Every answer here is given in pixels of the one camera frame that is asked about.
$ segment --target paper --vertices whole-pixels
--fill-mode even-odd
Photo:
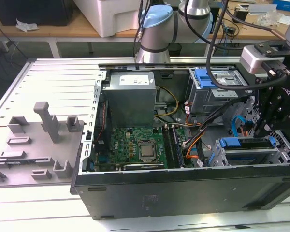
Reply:
[[[290,16],[282,16],[279,20],[279,23],[289,25],[290,24]]]
[[[29,30],[38,30],[38,25],[36,23],[23,23],[20,22],[16,19],[16,27],[20,30],[22,30],[23,32],[28,32]]]
[[[123,75],[119,80],[120,86],[149,85],[148,75]]]

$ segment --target black cable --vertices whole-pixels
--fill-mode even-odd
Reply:
[[[188,20],[188,15],[187,15],[187,7],[188,7],[188,3],[189,3],[189,0],[186,0],[186,3],[185,3],[185,9],[184,9],[184,15],[185,15],[185,20],[186,20],[186,23],[188,25],[188,27],[190,28],[190,30],[196,35],[198,36],[201,40],[203,40],[205,43],[207,44],[211,44],[210,41],[208,41],[206,38],[204,38],[201,34],[199,34],[193,27],[192,25],[190,24],[189,20]],[[242,50],[242,48],[240,47],[225,47],[225,46],[219,46],[219,45],[216,45],[214,44],[214,47],[217,47],[217,48],[220,48],[220,49],[224,49],[224,50]]]
[[[139,15],[138,15],[139,25],[141,23],[142,10],[143,10],[143,0],[140,1],[140,7],[139,7]]]
[[[9,84],[12,83],[12,81],[5,80],[5,79],[3,79],[3,78],[1,78],[1,77],[0,77],[0,80],[1,80],[1,81],[4,81],[4,82],[6,82],[6,83],[9,83]]]
[[[145,21],[145,17],[146,17],[146,15],[147,15],[148,11],[149,11],[149,8],[150,8],[151,5],[152,5],[152,1],[153,1],[153,0],[147,0],[147,2],[146,2],[146,7],[145,7],[144,16],[143,16],[143,18],[142,18],[142,20],[141,20],[141,23],[139,24],[139,28],[137,29],[136,34],[135,34],[135,36],[134,36],[132,57],[134,57],[134,54],[135,54],[134,50],[135,50],[136,38],[137,38],[137,36],[138,36],[138,34],[139,34],[141,28],[143,27],[143,24],[144,24],[144,21]]]
[[[20,68],[23,67],[23,66],[21,66],[20,64],[17,64],[17,63],[15,63],[15,62],[13,62],[13,61],[8,61],[8,60],[6,59],[6,56],[5,56],[5,53],[8,53],[8,52],[4,52],[4,51],[2,51],[2,50],[1,50],[1,52],[3,53],[3,58],[4,58],[4,60],[5,60],[7,63],[17,65],[17,66],[20,67]]]
[[[9,74],[8,74],[8,72],[6,71],[6,69],[5,69],[4,65],[2,64],[1,60],[0,60],[0,66],[2,67],[4,73],[5,73],[7,76],[9,76]]]
[[[225,5],[225,4],[228,5],[228,2],[229,2],[229,0],[221,0],[221,3],[223,5]],[[246,26],[249,26],[249,27],[252,27],[252,28],[258,28],[258,29],[261,29],[261,30],[266,30],[266,31],[272,32],[271,28],[263,27],[263,26],[260,26],[260,25],[255,25],[255,24],[252,24],[252,23],[248,23],[248,22],[245,22],[245,21],[235,17],[228,9],[226,9],[226,12],[231,17],[231,19],[234,19],[236,22],[242,23],[242,24],[244,24]]]
[[[169,113],[167,108],[165,108],[164,111],[165,111],[166,114]],[[172,115],[169,115],[168,117],[169,117],[170,119],[172,119],[173,122],[177,122],[177,121],[175,120],[175,118],[173,118]]]
[[[16,46],[16,44],[2,31],[0,28],[1,33],[16,47],[16,49],[24,56],[24,58],[28,59],[28,57]]]
[[[213,73],[211,71],[211,64],[210,64],[211,57],[212,57],[211,55],[212,55],[212,52],[213,52],[213,48],[214,48],[214,45],[215,45],[215,40],[216,40],[218,31],[219,31],[219,27],[220,27],[220,25],[222,23],[223,17],[224,17],[225,12],[226,12],[226,9],[228,7],[228,2],[229,2],[229,0],[225,0],[225,4],[223,5],[218,24],[216,26],[216,29],[215,29],[214,34],[213,34],[212,41],[211,41],[209,49],[208,49],[208,54],[207,54],[207,59],[206,59],[206,70],[207,70],[207,74],[208,74],[209,78],[211,79],[211,82],[215,86],[217,86],[218,88],[225,89],[225,90],[255,90],[255,89],[261,89],[261,88],[268,88],[268,87],[271,87],[271,86],[274,86],[274,85],[279,85],[279,84],[282,84],[283,82],[285,82],[286,79],[287,79],[287,75],[285,73],[282,73],[281,77],[276,79],[276,80],[268,81],[268,82],[265,82],[265,83],[262,83],[262,84],[257,84],[257,85],[249,85],[249,86],[240,86],[240,85],[226,86],[226,85],[222,85],[221,83],[219,83],[216,80],[216,78],[214,77],[214,75],[213,75]]]

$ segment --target white label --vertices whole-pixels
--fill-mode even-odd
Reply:
[[[149,85],[148,75],[124,75],[120,77],[120,86]]]
[[[219,82],[219,83],[227,83],[226,81],[225,81],[225,79],[217,79],[217,81]]]
[[[198,164],[201,168],[204,166],[203,162],[202,162],[200,159],[198,159],[197,164]]]
[[[210,144],[207,144],[207,145],[205,146],[205,148],[203,149],[203,151],[211,151],[211,150],[212,150],[212,147],[211,147]]]

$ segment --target wire bundle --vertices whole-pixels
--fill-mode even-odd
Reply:
[[[205,121],[202,123],[202,125],[200,125],[200,127],[198,128],[197,134],[193,138],[189,139],[188,141],[186,141],[184,143],[184,147],[189,146],[189,149],[186,153],[186,158],[192,158],[192,156],[190,155],[190,152],[191,152],[193,146],[196,145],[196,143],[202,138],[202,136],[204,135],[205,130],[207,129],[209,124],[213,123],[216,118],[222,116],[226,112],[226,110],[228,109],[229,106],[236,104],[236,103],[240,103],[240,102],[246,102],[248,98],[249,98],[248,96],[244,96],[244,97],[232,99],[232,100],[224,103],[217,110],[213,111],[205,119]]]

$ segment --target power cable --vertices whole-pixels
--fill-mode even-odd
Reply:
[[[24,58],[28,59],[28,57],[22,52],[22,50],[20,50],[15,43],[2,31],[2,29],[0,28],[1,33],[16,47],[16,49],[24,56]]]

